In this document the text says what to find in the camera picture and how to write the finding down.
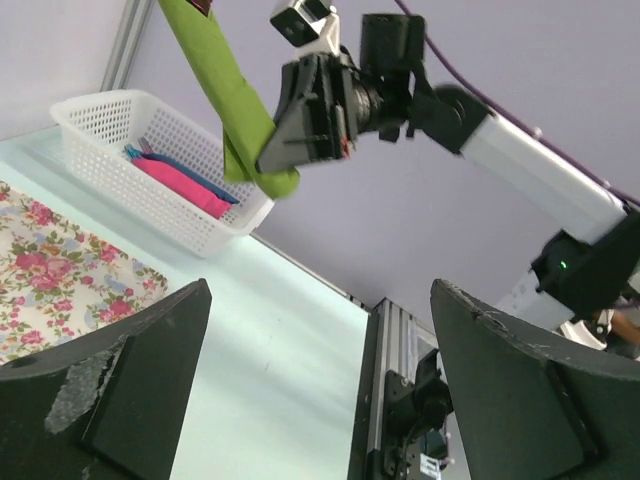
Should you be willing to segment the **pink rolled napkin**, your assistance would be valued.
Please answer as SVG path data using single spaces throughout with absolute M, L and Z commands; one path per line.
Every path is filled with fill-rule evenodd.
M 230 203 L 221 200 L 194 180 L 164 163 L 142 158 L 134 158 L 131 162 L 138 169 L 216 219 L 220 219 L 232 208 Z

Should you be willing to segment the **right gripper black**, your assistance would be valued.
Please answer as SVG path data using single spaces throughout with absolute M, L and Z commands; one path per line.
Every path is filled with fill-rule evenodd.
M 263 174 L 342 160 L 358 137 L 375 133 L 395 143 L 408 122 L 408 70 L 358 68 L 346 49 L 308 54 L 285 64 L 273 118 L 275 130 L 256 160 Z

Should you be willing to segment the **floral tray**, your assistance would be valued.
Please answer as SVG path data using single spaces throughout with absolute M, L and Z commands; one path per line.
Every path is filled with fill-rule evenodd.
M 1 185 L 1 361 L 65 344 L 162 299 L 160 272 Z

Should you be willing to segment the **green paper napkin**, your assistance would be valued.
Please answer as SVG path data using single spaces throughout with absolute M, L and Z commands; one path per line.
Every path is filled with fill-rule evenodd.
M 297 170 L 275 174 L 257 171 L 256 161 L 275 124 L 241 72 L 215 15 L 203 13 L 190 1 L 167 0 L 159 6 L 221 120 L 224 179 L 252 183 L 274 200 L 293 194 L 300 182 Z

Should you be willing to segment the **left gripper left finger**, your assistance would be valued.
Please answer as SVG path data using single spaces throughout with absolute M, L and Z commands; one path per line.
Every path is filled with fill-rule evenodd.
M 169 478 L 211 303 L 200 279 L 3 365 L 2 478 Z

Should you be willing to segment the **aluminium rail frame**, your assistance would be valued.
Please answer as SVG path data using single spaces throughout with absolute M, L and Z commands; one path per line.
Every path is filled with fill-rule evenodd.
M 453 412 L 434 333 L 385 298 L 366 327 L 349 479 L 440 479 Z

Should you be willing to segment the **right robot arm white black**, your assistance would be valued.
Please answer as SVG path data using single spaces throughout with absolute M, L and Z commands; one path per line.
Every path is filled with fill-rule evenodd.
M 340 41 L 337 11 L 321 2 L 278 7 L 272 26 L 294 47 L 282 69 L 275 129 L 257 170 L 275 174 L 350 156 L 357 138 L 422 132 L 495 174 L 549 214 L 559 232 L 500 303 L 547 329 L 639 303 L 639 206 L 584 172 L 470 89 L 426 77 L 422 16 L 367 14 L 360 57 Z

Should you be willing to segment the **right corner aluminium post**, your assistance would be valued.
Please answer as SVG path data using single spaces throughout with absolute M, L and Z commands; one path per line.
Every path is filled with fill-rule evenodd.
M 126 87 L 153 5 L 152 0 L 128 0 L 125 2 L 123 15 L 100 87 L 101 91 Z

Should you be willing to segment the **white plastic basket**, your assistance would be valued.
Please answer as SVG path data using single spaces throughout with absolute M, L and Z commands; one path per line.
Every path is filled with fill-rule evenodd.
M 50 115 L 74 177 L 199 257 L 252 233 L 274 206 L 254 184 L 227 182 L 222 142 L 151 94 L 74 97 Z

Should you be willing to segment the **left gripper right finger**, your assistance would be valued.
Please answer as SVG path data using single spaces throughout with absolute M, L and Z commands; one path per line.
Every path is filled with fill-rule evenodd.
M 437 279 L 431 312 L 474 479 L 636 479 L 639 365 Z

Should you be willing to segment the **person forearm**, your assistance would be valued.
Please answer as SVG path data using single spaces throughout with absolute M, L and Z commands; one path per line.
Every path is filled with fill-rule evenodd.
M 640 344 L 639 326 L 634 324 L 624 313 L 616 310 L 611 319 L 612 331 L 629 343 Z

